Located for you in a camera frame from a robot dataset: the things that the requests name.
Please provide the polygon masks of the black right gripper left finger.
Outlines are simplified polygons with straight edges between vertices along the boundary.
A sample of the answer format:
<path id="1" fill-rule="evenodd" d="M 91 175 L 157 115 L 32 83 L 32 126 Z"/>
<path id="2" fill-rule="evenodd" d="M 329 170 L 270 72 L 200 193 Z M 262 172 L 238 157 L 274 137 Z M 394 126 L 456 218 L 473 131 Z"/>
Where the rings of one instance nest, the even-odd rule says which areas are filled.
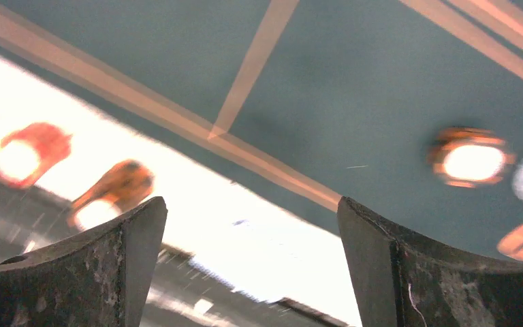
<path id="1" fill-rule="evenodd" d="M 167 213 L 156 196 L 0 263 L 0 326 L 138 326 Z"/>

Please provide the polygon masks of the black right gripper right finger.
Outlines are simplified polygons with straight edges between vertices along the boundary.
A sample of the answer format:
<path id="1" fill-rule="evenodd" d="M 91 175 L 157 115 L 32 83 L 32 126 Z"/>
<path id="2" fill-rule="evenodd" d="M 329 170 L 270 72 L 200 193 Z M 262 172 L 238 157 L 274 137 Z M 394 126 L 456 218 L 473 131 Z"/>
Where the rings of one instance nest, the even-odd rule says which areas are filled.
<path id="1" fill-rule="evenodd" d="M 523 263 L 450 247 L 348 197 L 337 219 L 363 326 L 523 326 Z"/>

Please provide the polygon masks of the brown poker chip stack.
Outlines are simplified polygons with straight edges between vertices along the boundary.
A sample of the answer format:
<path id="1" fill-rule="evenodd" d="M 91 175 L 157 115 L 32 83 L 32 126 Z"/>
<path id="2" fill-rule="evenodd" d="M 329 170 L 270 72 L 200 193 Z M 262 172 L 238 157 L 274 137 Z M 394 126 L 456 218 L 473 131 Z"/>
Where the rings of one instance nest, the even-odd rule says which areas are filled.
<path id="1" fill-rule="evenodd" d="M 153 192 L 154 179 L 139 161 L 115 164 L 73 202 L 67 224 L 83 231 L 135 208 Z"/>

